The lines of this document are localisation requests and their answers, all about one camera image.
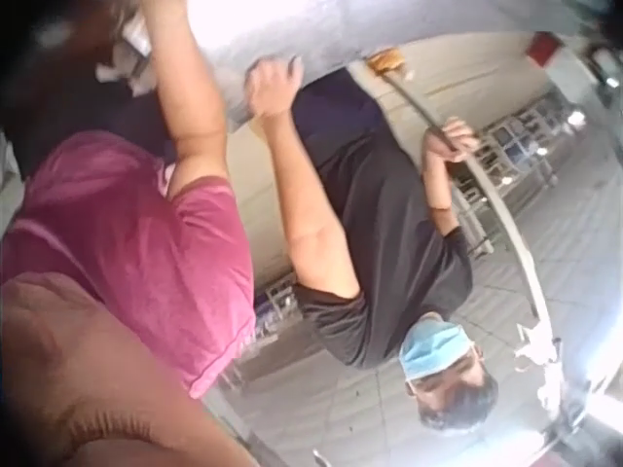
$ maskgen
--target dark hair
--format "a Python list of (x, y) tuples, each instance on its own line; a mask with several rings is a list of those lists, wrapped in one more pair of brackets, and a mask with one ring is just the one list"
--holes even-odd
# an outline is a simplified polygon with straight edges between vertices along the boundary
[(420, 406), (421, 424), (444, 434), (464, 434), (480, 427), (497, 403), (497, 381), (487, 369), (485, 383), (471, 386), (462, 383), (453, 401), (441, 412), (428, 411)]

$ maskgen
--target pink shirt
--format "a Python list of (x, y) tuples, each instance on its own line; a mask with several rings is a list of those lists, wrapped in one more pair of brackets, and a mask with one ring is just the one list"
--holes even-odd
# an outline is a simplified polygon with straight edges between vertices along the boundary
[(2, 283), (27, 271), (70, 276), (197, 398), (253, 333), (251, 257), (226, 180), (202, 178), (169, 201), (163, 173), (109, 133), (63, 142), (3, 239)]

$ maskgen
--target elbow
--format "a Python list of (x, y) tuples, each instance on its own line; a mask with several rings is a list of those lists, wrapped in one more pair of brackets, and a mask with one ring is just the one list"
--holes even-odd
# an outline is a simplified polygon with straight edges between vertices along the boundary
[(173, 136), (173, 144), (179, 158), (201, 154), (225, 154), (227, 128), (215, 127), (201, 133), (182, 133)]
[(339, 222), (310, 233), (286, 235), (286, 242), (295, 268), (310, 262), (317, 263), (320, 258), (348, 245), (346, 233)]

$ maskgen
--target light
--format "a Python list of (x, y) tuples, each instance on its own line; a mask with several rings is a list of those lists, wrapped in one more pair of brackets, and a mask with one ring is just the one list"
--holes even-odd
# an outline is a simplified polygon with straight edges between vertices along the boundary
[(460, 457), (447, 463), (444, 467), (525, 467), (529, 459), (539, 453), (545, 446), (545, 436), (536, 430), (518, 429), (508, 435), (496, 436), (495, 442), (486, 448), (468, 449)]
[(568, 116), (567, 121), (573, 126), (582, 126), (586, 121), (586, 116), (579, 110), (574, 110), (571, 115)]
[(586, 402), (586, 413), (623, 434), (623, 404), (610, 396), (593, 395)]
[(614, 323), (609, 326), (607, 335), (599, 347), (590, 356), (586, 373), (589, 380), (601, 381), (612, 373), (612, 369), (621, 364), (619, 355), (623, 355), (623, 311), (619, 310)]
[(616, 90), (620, 86), (620, 83), (618, 82), (618, 80), (614, 78), (608, 78), (607, 80), (605, 80), (605, 83), (611, 88), (613, 88), (614, 90)]

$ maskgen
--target person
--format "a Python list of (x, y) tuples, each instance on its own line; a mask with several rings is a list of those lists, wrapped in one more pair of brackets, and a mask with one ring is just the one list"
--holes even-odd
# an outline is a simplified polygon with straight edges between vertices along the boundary
[(298, 93), (302, 78), (300, 60), (263, 60), (246, 91), (271, 150), (303, 316), (345, 365), (372, 369), (398, 355), (424, 425), (473, 429), (497, 384), (482, 350), (448, 321), (472, 270), (446, 163), (478, 140), (457, 119), (444, 127), (455, 152), (429, 131), (420, 178), (346, 69)]
[(141, 6), (167, 130), (95, 83), (17, 145), (53, 147), (2, 242), (3, 403), (40, 465), (252, 466), (199, 400), (255, 323), (225, 106), (186, 0)]

